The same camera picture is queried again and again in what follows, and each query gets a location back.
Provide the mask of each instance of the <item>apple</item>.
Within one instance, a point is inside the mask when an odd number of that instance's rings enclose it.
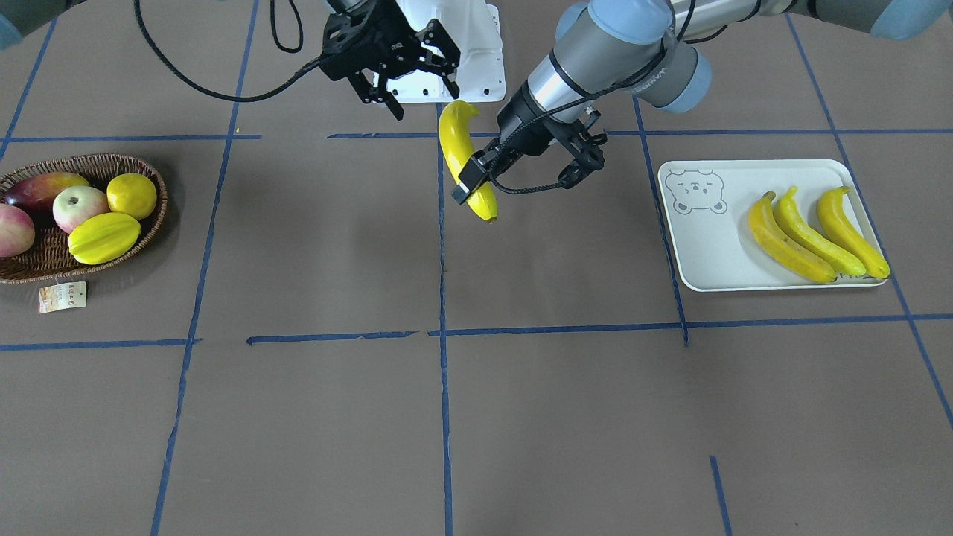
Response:
[[[36,229],[30,215],[0,203],[0,258],[13,257],[30,249]]]
[[[53,200],[53,219],[67,234],[87,219],[109,211],[106,194],[92,186],[70,186]]]
[[[52,222],[53,200],[70,186],[89,186],[90,182],[75,173],[52,172],[21,180],[7,190],[7,204],[26,211],[36,222]]]

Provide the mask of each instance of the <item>gray floor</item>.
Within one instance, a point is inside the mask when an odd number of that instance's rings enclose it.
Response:
[[[569,3],[498,0],[510,93]],[[144,11],[222,92],[305,60],[264,2]],[[492,226],[438,196],[435,105],[398,123],[320,73],[215,101],[119,0],[0,55],[0,171],[138,155],[173,205],[85,309],[0,286],[0,534],[949,534],[953,24],[894,43],[776,17],[701,49],[698,109],[606,97],[606,169],[501,197]],[[371,133],[406,135],[334,137]],[[650,170],[735,158],[848,164],[896,276],[673,283]]]

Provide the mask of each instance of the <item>bear drawing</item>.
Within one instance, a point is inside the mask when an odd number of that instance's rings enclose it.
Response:
[[[679,214],[693,210],[710,210],[724,214],[728,204],[721,198],[724,181],[712,170],[675,170],[665,178],[665,187],[675,200],[672,206]]]

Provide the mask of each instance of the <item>artificial banana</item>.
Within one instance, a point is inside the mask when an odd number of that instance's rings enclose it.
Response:
[[[457,184],[460,183],[463,166],[476,152],[470,139],[470,118],[474,115],[479,115],[477,107],[462,100],[451,102],[440,114],[440,147]],[[477,188],[467,198],[467,205],[485,221],[497,219],[497,196],[489,182]]]
[[[868,274],[879,279],[887,278],[890,275],[887,260],[854,228],[843,211],[843,195],[847,192],[850,188],[841,186],[824,192],[818,200],[821,227],[832,242],[857,256]]]
[[[755,241],[771,258],[804,278],[818,283],[837,279],[837,272],[826,260],[804,249],[781,230],[771,211],[771,202],[777,196],[768,192],[748,212],[748,226]]]
[[[826,260],[838,272],[847,276],[866,274],[867,269],[859,258],[825,238],[804,221],[798,210],[798,203],[794,200],[797,191],[798,187],[792,186],[775,205],[774,216],[781,230],[811,253]]]

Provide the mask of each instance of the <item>black cable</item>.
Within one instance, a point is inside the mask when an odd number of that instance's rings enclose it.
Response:
[[[807,13],[812,17],[821,20],[821,16],[818,15],[818,0],[807,0]]]
[[[688,30],[688,23],[692,22],[692,15],[695,14],[695,5],[696,0],[691,0],[688,3],[688,12],[685,13],[685,22],[681,23],[681,29],[679,30],[678,37],[675,38],[676,41],[681,41],[681,38],[685,36],[685,31]]]
[[[510,133],[510,135],[506,136],[506,139],[504,139],[499,144],[498,156],[494,158],[493,163],[490,164],[490,169],[488,170],[489,176],[490,176],[489,178],[490,182],[492,182],[493,185],[496,186],[502,193],[510,194],[512,196],[519,196],[522,194],[534,194],[536,192],[545,192],[547,190],[554,190],[556,188],[559,188],[561,185],[558,182],[554,182],[552,184],[546,184],[544,186],[531,186],[529,188],[509,188],[507,186],[500,184],[499,181],[497,180],[497,167],[499,167],[499,161],[503,158],[503,155],[506,152],[506,145],[510,142],[510,140],[513,139],[514,136],[516,136],[523,130],[528,129],[534,123],[541,121],[545,119],[546,117],[549,117],[550,115],[554,115],[560,112],[565,112],[566,110],[569,110],[570,108],[575,108],[576,106],[580,104],[584,104],[590,101],[595,101],[596,99],[604,95],[607,95],[609,93],[612,93],[615,90],[620,90],[622,88],[631,86],[632,84],[639,81],[639,79],[645,76],[647,73],[654,70],[655,67],[657,67],[659,63],[661,63],[662,59],[664,58],[665,58],[665,48],[662,47],[661,50],[659,50],[659,53],[657,53],[655,57],[652,58],[652,61],[650,61],[648,64],[646,64],[644,67],[642,67],[638,71],[636,71],[632,76],[629,76],[628,78],[625,78],[624,80],[620,80],[619,82],[616,82],[615,84],[609,86],[608,88],[602,91],[599,91],[596,93],[590,93],[568,104],[557,106],[553,110],[550,110],[545,113],[541,113],[540,115],[537,115],[536,117],[530,119],[529,121],[520,124]]]
[[[274,0],[271,1],[269,10],[272,16],[272,39],[274,40],[274,45],[282,52],[287,52],[289,54],[295,54],[301,52],[301,47],[304,45],[304,25],[301,24],[301,13],[297,11],[297,6],[294,4],[294,0],[288,0],[288,4],[292,7],[294,11],[294,20],[297,21],[298,25],[298,44],[297,47],[286,47],[281,44],[281,40],[278,39],[278,29],[274,24]]]
[[[715,33],[712,33],[711,35],[709,35],[709,36],[707,36],[707,37],[702,37],[702,38],[700,38],[700,39],[689,39],[688,41],[685,41],[685,42],[688,43],[689,45],[697,45],[698,43],[705,43],[705,42],[711,41],[712,39],[718,37],[718,36],[721,35],[721,33],[722,33],[723,31],[725,31],[725,30],[728,30],[728,25],[727,25],[727,24],[724,25],[724,26],[722,26],[721,28],[719,28],[718,31],[716,31]]]
[[[744,22],[750,19],[751,17],[757,15],[758,12],[761,11],[761,2],[762,0],[758,0],[757,2],[755,2],[755,7],[751,10],[751,12],[748,13],[746,17],[744,17],[738,22]],[[695,10],[695,0],[692,0],[688,8],[688,15],[685,16],[685,24],[681,25],[681,32],[679,32],[679,41],[681,41],[681,37],[685,33],[685,28],[688,26],[688,21],[692,19],[692,12],[694,10]],[[718,31],[716,31],[715,33],[712,33],[711,35],[708,35],[707,37],[702,37],[701,39],[689,39],[685,41],[685,43],[688,43],[689,45],[697,45],[698,43],[706,43],[718,37],[719,35],[721,35],[725,30],[728,30],[728,26],[730,25],[726,24],[722,26],[721,28],[719,28]]]
[[[132,0],[132,6],[134,7],[134,10],[135,10],[135,22],[139,25],[139,31],[142,32],[142,36],[145,37],[146,43],[149,44],[149,48],[151,48],[152,51],[155,52],[155,55],[158,56],[159,60],[162,61],[162,64],[165,65],[167,68],[169,68],[169,71],[172,71],[172,74],[174,74],[175,76],[177,76],[179,80],[182,80],[183,82],[185,82],[185,83],[186,83],[189,87],[191,87],[192,89],[194,89],[194,90],[196,90],[196,91],[198,91],[198,92],[200,92],[200,93],[204,93],[205,95],[208,95],[208,96],[211,96],[211,97],[215,97],[215,98],[218,98],[218,99],[221,99],[221,100],[228,100],[228,101],[230,101],[230,102],[258,102],[258,101],[260,101],[260,100],[265,100],[266,98],[271,98],[271,97],[273,97],[273,96],[275,96],[275,95],[277,95],[277,94],[279,94],[279,93],[281,93],[281,92],[287,90],[294,82],[298,81],[302,76],[304,76],[305,74],[307,74],[307,73],[309,73],[309,72],[311,72],[311,71],[317,69],[318,67],[321,66],[322,63],[324,63],[323,60],[321,60],[319,57],[317,57],[317,58],[311,60],[310,62],[304,64],[303,66],[301,66],[301,69],[299,69],[299,70],[298,70],[291,78],[289,78],[288,81],[285,82],[284,84],[281,84],[281,85],[278,86],[277,88],[274,88],[273,90],[271,90],[271,91],[269,91],[269,92],[267,92],[267,93],[262,93],[262,94],[255,95],[255,96],[228,95],[228,94],[224,94],[224,93],[214,92],[214,91],[212,91],[212,90],[207,90],[207,89],[203,88],[202,86],[199,86],[199,85],[196,84],[195,82],[192,82],[192,81],[189,79],[189,77],[186,76],[185,74],[182,74],[182,72],[180,72],[179,69],[176,69],[176,68],[175,68],[175,65],[173,65],[172,62],[169,61],[169,58],[167,58],[166,55],[165,55],[164,53],[162,53],[161,50],[159,50],[158,45],[155,44],[155,41],[152,40],[152,36],[149,35],[149,31],[146,30],[146,23],[143,22],[143,20],[142,20],[142,6],[141,6],[141,0]]]

